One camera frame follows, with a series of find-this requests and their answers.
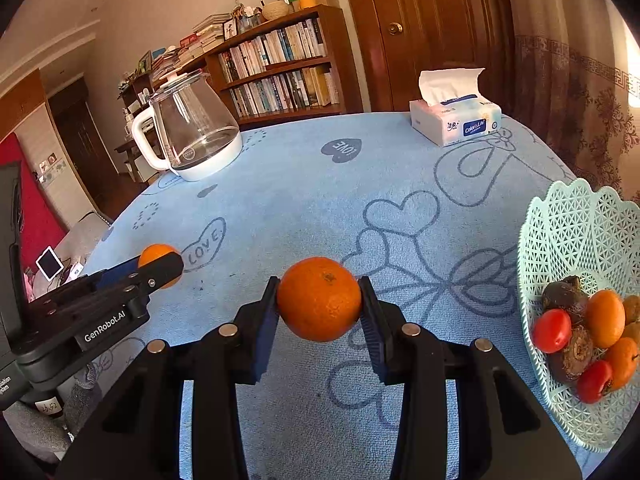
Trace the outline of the mandarin orange with stem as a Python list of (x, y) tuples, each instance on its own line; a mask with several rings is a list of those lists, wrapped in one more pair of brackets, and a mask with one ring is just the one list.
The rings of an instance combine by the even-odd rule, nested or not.
[(611, 390), (616, 391), (625, 387), (634, 376), (639, 362), (638, 344), (630, 337), (620, 337), (603, 359), (612, 368)]

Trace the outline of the tissue pack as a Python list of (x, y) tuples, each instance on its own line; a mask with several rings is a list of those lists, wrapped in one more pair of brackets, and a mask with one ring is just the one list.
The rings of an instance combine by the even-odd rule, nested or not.
[(422, 70), (418, 81), (421, 97), (409, 102), (412, 128), (438, 146), (498, 132), (502, 110), (485, 98), (478, 86), (484, 70)]

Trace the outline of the brown wooden door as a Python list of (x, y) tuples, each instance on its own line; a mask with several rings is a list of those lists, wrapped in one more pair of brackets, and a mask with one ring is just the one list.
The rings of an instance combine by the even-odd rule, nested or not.
[[(514, 109), (510, 0), (348, 0), (372, 110), (408, 110), (422, 70), (484, 67), (480, 93)], [(404, 31), (390, 36), (398, 22)]]

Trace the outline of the red cherry tomato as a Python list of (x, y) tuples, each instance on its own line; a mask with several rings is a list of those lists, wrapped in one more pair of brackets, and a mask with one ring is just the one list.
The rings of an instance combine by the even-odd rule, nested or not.
[(613, 369), (605, 360), (591, 363), (580, 375), (577, 382), (578, 399), (585, 404), (601, 401), (611, 390)]
[(536, 321), (532, 331), (534, 346), (545, 354), (564, 349), (572, 336), (572, 321), (562, 309), (550, 309)]

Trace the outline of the blue patterned tablecloth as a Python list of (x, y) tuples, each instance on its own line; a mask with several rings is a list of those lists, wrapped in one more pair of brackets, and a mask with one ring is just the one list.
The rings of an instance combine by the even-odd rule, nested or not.
[[(184, 272), (151, 316), (96, 360), (102, 389), (150, 340), (197, 340), (308, 257), (370, 278), (378, 296), (437, 337), (493, 341), (538, 385), (518, 313), (518, 233), (530, 201), (572, 173), (512, 118), (485, 139), (440, 148), (401, 113), (344, 115), (255, 129), (213, 177), (165, 176), (103, 234), (96, 272), (168, 244)], [(268, 370), (238, 391), (254, 479), (384, 479), (402, 390), (373, 373), (360, 328), (314, 344), (280, 325)]]

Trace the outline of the grey cushioned chair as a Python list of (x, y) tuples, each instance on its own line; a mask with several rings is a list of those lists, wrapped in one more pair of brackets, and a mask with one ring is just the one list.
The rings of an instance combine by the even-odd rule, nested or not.
[(64, 264), (85, 264), (93, 249), (112, 226), (112, 220), (99, 211), (85, 214), (56, 245), (54, 252)]

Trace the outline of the wooden bookshelf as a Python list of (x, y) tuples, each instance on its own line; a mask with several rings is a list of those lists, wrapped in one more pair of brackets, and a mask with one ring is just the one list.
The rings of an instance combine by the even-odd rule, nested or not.
[(236, 35), (151, 82), (202, 70), (243, 130), (363, 111), (343, 10), (319, 4)]

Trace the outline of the wooden side desk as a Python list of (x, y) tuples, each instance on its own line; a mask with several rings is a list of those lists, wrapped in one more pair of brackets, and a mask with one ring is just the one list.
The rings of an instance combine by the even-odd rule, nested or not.
[(146, 161), (134, 140), (120, 144), (115, 152), (125, 156), (125, 166), (134, 182), (149, 183), (157, 175), (157, 171)]

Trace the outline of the small dark water chestnut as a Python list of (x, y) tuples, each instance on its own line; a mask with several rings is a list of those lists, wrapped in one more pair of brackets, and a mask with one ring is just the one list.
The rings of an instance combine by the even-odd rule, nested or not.
[(593, 360), (593, 340), (583, 325), (573, 327), (572, 336), (560, 351), (548, 355), (548, 367), (552, 377), (561, 384), (571, 385)]

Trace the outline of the smooth orange kumquat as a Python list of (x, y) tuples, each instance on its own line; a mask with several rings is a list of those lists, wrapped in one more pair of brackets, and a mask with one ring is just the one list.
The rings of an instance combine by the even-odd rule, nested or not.
[(180, 281), (183, 260), (177, 249), (166, 244), (153, 244), (138, 258), (140, 284), (150, 292), (169, 288)]

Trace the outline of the patterned beige curtain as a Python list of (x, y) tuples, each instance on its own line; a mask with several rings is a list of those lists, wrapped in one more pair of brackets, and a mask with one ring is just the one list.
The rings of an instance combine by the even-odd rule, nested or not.
[(512, 117), (578, 177), (639, 199), (639, 45), (612, 0), (511, 0)]

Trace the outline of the light blue lattice basket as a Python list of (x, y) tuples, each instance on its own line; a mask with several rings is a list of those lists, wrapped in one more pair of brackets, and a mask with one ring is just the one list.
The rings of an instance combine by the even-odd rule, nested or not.
[(524, 341), (544, 403), (570, 440), (591, 452), (612, 450), (639, 404), (639, 378), (585, 404), (565, 366), (534, 344), (533, 331), (546, 309), (563, 308), (573, 324), (585, 326), (592, 295), (638, 294), (638, 205), (608, 186), (595, 191), (583, 178), (552, 183), (527, 208), (516, 270)]

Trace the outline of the glass electric kettle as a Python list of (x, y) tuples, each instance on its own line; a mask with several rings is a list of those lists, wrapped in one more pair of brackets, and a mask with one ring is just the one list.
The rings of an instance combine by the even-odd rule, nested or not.
[(238, 123), (207, 77), (204, 70), (194, 70), (168, 80), (131, 125), (134, 142), (152, 168), (190, 182), (226, 168), (243, 147)]

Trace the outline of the brass door knob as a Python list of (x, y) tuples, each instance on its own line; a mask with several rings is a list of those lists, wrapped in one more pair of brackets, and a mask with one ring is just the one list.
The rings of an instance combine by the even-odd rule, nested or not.
[(398, 22), (393, 22), (387, 26), (387, 31), (390, 34), (390, 36), (397, 36), (404, 31), (404, 26), (402, 26)]

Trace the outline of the large dark water chestnut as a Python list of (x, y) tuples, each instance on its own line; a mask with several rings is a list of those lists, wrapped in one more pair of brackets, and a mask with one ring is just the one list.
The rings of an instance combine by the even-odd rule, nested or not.
[(544, 311), (562, 309), (570, 316), (573, 325), (584, 322), (588, 301), (589, 296), (582, 290), (582, 283), (576, 275), (549, 283), (541, 296)]

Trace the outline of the longan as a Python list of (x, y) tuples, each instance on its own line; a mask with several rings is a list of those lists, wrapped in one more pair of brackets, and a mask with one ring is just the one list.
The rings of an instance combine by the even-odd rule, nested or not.
[(623, 336), (631, 338), (640, 349), (640, 322), (632, 322), (626, 325)]
[(638, 322), (640, 320), (640, 297), (638, 295), (627, 296), (623, 301), (625, 309), (625, 324)]

